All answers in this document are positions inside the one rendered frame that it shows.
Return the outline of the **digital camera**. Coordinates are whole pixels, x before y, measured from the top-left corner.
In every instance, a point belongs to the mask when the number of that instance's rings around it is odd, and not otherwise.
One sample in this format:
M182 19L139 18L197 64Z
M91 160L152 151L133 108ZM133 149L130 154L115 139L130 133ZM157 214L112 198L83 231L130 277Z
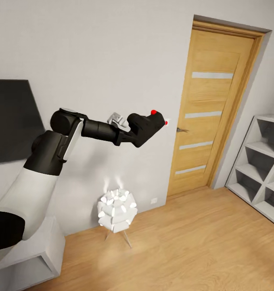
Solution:
M128 116L127 121L131 128L127 135L138 139L137 142L132 142L137 148L141 147L165 125L162 113L156 110L152 110L151 115L147 117L132 113Z

